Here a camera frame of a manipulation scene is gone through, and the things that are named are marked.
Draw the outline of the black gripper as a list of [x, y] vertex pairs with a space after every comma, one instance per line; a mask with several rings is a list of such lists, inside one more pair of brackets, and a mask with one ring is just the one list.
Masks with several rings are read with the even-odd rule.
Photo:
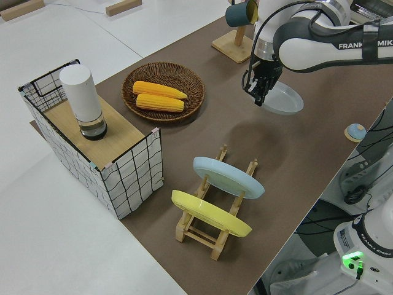
[[263, 60], [258, 57], [251, 61], [252, 81], [257, 87], [253, 89], [254, 103], [261, 107], [267, 94], [282, 74], [282, 64], [277, 60]]

